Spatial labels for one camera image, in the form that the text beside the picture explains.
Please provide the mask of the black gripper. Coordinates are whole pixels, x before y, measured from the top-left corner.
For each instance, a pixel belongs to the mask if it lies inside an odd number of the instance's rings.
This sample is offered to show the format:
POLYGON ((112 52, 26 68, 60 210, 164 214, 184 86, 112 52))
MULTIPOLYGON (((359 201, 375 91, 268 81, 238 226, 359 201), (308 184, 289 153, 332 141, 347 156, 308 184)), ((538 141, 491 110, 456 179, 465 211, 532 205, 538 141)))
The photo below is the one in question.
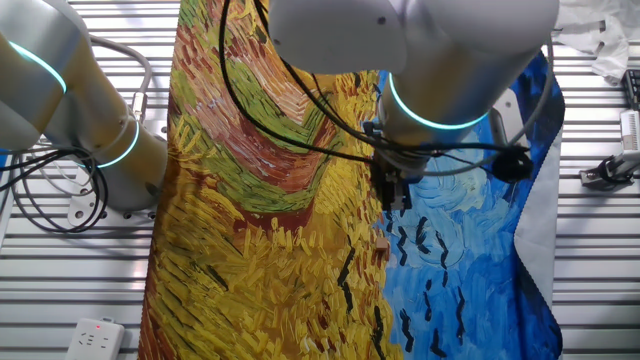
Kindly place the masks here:
POLYGON ((403 172, 386 162, 372 165, 372 186, 381 198, 384 211, 409 210, 412 208, 407 178, 403 172))

